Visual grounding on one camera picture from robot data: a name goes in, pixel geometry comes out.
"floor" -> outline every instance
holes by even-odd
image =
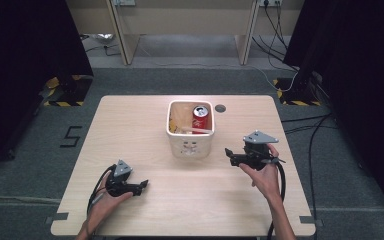
[[[240,65],[233,36],[142,35],[131,65],[123,64],[118,41],[113,35],[87,36],[83,44],[92,67],[96,68],[291,69],[273,57],[268,58],[255,42],[250,47],[247,64]],[[286,52],[283,44],[277,38],[273,40],[273,36],[254,38],[267,50],[264,43],[282,54]],[[290,37],[283,39],[287,44]]]
[[[261,39],[259,36],[254,37],[260,45],[263,45],[261,39],[268,45],[271,45],[273,41],[273,36],[261,36]],[[289,39],[290,37],[285,36],[286,43],[288,43]],[[105,74],[108,72],[104,68],[113,68],[114,70],[141,68],[143,69],[141,72],[145,72],[144,76],[146,77],[149,77],[149,72],[152,72],[148,71],[148,69],[154,68],[161,68],[162,70],[167,68],[252,69],[261,74],[254,74],[255,72],[253,71],[244,74],[252,75],[252,78],[261,77],[261,80],[264,81],[268,89],[269,85],[267,83],[270,83],[269,81],[274,78],[273,73],[269,75],[271,78],[265,76],[265,70],[280,68],[291,71],[290,74],[292,76],[294,74],[290,67],[272,57],[268,58],[268,55],[262,52],[254,42],[251,45],[247,64],[240,65],[235,41],[231,36],[144,35],[140,38],[132,64],[127,66],[122,62],[117,46],[118,43],[114,38],[107,39],[99,35],[88,35],[83,40],[83,44],[92,68],[98,69],[97,73],[101,79],[105,79]],[[285,52],[283,44],[278,40],[273,42],[272,49],[281,53]],[[227,73],[229,76],[233,75],[236,77],[235,74],[232,72]],[[96,92],[101,91],[99,84],[95,84],[94,87]],[[96,102],[95,105],[97,105],[99,99],[96,98],[94,101]],[[82,108],[87,109],[88,107],[91,108],[93,106],[84,106]],[[316,112],[321,111],[321,109],[305,107],[289,108],[281,106],[281,104],[278,104],[278,107],[282,120],[295,119],[297,116],[314,116]],[[28,130],[26,139],[30,136],[30,141],[21,142],[19,147],[21,151],[18,153],[20,157],[23,158],[24,155],[25,159],[34,164],[38,164],[37,159],[47,159],[50,162],[46,165],[49,169],[43,169],[43,167],[38,165],[36,167],[38,169],[37,172],[29,172],[29,174],[37,177],[35,179],[52,179],[52,177],[58,176],[60,182],[66,183],[68,181],[69,174],[60,177],[55,169],[57,167],[59,169],[62,168],[67,173],[70,173],[75,161],[70,162],[67,158],[75,160],[79,154],[79,149],[53,149],[52,146],[59,146],[60,143],[55,133],[58,129],[50,130],[47,127],[55,116],[59,116],[62,121],[65,121],[64,124],[66,125],[71,124],[70,119],[74,117],[79,118],[80,116],[81,121],[76,124],[87,126],[89,120],[86,117],[81,118],[83,115],[80,110],[70,111],[67,108],[46,109],[40,118],[42,121],[36,121]],[[51,112],[56,111],[58,111],[58,114],[51,114]],[[284,128],[285,131],[289,129],[290,133],[292,133],[292,130],[301,128],[302,124],[289,122],[285,123]],[[335,126],[333,119],[330,120],[330,124],[332,127]],[[86,128],[79,131],[79,134],[82,136],[85,136],[87,133]],[[317,155],[319,160],[314,165],[314,185],[317,190],[319,218],[323,220],[320,224],[324,225],[318,230],[319,239],[384,239],[384,198],[381,191],[377,188],[373,179],[367,178],[358,169],[355,162],[350,161],[352,160],[352,154],[349,151],[339,152],[338,154],[331,147],[331,144],[335,144],[337,149],[348,149],[347,144],[342,141],[343,138],[339,131],[331,131],[331,128],[324,128],[320,131],[321,133],[317,136],[317,146],[314,148],[314,155]],[[287,137],[294,158],[295,156],[304,156],[302,161],[306,161],[306,151],[311,131],[303,131],[301,133],[299,135],[288,134]],[[46,151],[38,151],[34,148],[34,144],[32,147],[32,142],[41,145],[42,149]],[[335,157],[338,163],[332,163],[332,157]],[[26,164],[26,166],[32,165],[29,161],[23,164]],[[55,214],[65,185],[50,181],[29,183],[29,178],[24,176],[27,174],[23,173],[25,170],[23,168],[20,169],[18,165],[15,166],[16,164],[16,161],[0,163],[0,239],[21,239],[21,236],[26,236],[26,232],[30,233],[28,236],[42,236],[34,239],[70,239],[68,237],[52,236],[49,232],[50,223],[48,222],[48,217]],[[306,166],[307,162],[297,164],[304,191],[309,193],[311,190],[307,176],[308,167]],[[339,170],[332,171],[334,168],[341,168],[340,173],[343,175],[338,174]],[[7,182],[12,183],[13,186],[5,184]],[[7,195],[39,197],[12,199],[2,197]],[[309,200],[310,209],[313,209],[311,203],[311,200]]]

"metal bracket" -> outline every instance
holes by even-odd
[[[279,139],[264,134],[259,130],[255,130],[255,132],[244,137],[244,142],[252,144],[277,143],[279,142]]]
[[[126,175],[127,177],[124,177],[124,181],[126,181],[131,171],[133,171],[133,168],[131,168],[129,165],[127,165],[127,163],[120,159],[118,160],[117,166],[114,170],[114,177],[119,177],[121,175],[128,174]]]

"small round object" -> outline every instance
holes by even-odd
[[[226,111],[226,106],[224,106],[223,104],[218,104],[217,106],[215,106],[214,109],[215,109],[217,112],[222,113],[222,112],[225,112],[225,111]]]

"black curtain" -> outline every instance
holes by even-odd
[[[321,69],[340,127],[384,193],[384,2],[337,1],[341,19],[330,17],[330,24],[319,24],[326,15],[314,7],[325,1],[316,2],[305,2],[285,59],[302,66],[312,54],[317,64],[307,70]],[[319,31],[334,34],[315,41]],[[314,44],[321,51],[311,53]]]
[[[0,1],[0,150],[52,77],[93,75],[64,0]]]

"human hand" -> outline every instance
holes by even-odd
[[[267,144],[267,147],[274,157],[279,156],[279,152],[273,145]],[[239,167],[251,177],[252,186],[256,186],[267,200],[280,198],[278,170],[275,164],[266,164],[260,171],[256,171],[244,163],[239,164]]]
[[[91,206],[86,221],[83,223],[76,239],[89,239],[90,235],[98,228],[111,213],[117,208],[120,203],[126,201],[133,196],[132,192],[127,192],[118,197],[111,196],[106,188],[108,174],[102,179],[101,184],[96,193],[96,203]]]

